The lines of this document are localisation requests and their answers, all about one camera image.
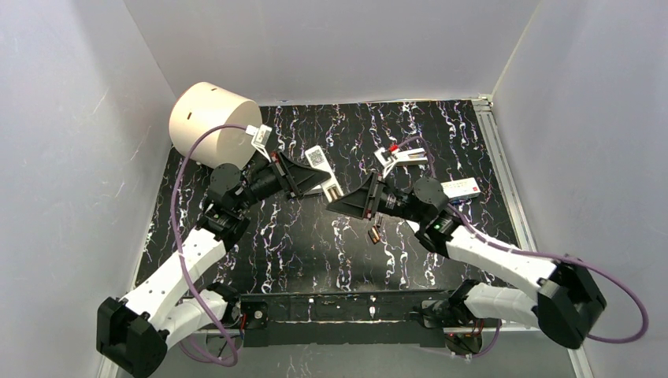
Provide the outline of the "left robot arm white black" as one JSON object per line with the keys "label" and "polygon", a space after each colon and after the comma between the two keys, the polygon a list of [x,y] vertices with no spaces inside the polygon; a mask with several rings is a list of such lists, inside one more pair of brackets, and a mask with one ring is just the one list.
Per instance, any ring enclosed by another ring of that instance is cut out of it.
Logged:
{"label": "left robot arm white black", "polygon": [[173,254],[135,289],[99,305],[96,350],[131,376],[149,377],[172,347],[205,326],[211,324],[229,338],[225,322],[239,304],[238,294],[224,283],[197,291],[195,280],[237,244],[250,222],[244,213],[252,205],[280,192],[301,198],[315,187],[338,186],[318,147],[308,150],[306,159],[306,164],[298,163],[276,151],[250,177],[233,163],[217,166],[206,205],[186,236],[180,232],[174,200]]}

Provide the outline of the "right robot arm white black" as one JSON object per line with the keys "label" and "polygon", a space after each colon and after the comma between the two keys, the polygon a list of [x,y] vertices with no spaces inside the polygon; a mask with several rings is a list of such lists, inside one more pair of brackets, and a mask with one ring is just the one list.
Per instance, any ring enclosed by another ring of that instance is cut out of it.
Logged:
{"label": "right robot arm white black", "polygon": [[575,350],[607,306],[582,261],[522,253],[481,234],[455,212],[441,183],[432,177],[420,178],[404,192],[370,174],[360,187],[329,203],[327,209],[361,220],[382,213],[416,223],[414,235],[427,251],[472,265],[507,283],[493,287],[468,280],[448,299],[427,306],[423,310],[427,316],[449,321],[511,321],[538,328],[558,345]]}

